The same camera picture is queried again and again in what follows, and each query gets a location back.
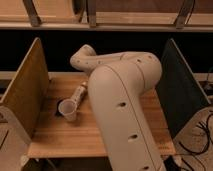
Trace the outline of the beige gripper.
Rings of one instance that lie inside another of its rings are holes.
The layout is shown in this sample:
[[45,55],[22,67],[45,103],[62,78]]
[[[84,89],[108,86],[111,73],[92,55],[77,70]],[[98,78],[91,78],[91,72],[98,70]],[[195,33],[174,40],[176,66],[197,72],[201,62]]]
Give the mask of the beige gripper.
[[71,100],[74,102],[76,107],[79,107],[86,93],[87,93],[87,82],[84,81],[75,89],[74,93],[71,96]]

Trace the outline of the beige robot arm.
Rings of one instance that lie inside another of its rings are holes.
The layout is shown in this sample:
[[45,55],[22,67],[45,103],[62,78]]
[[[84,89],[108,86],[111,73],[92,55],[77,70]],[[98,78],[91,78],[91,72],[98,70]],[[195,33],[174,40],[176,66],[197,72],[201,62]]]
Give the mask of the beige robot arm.
[[150,52],[98,55],[84,45],[70,64],[89,76],[90,105],[113,171],[166,171],[140,102],[161,78],[159,59]]

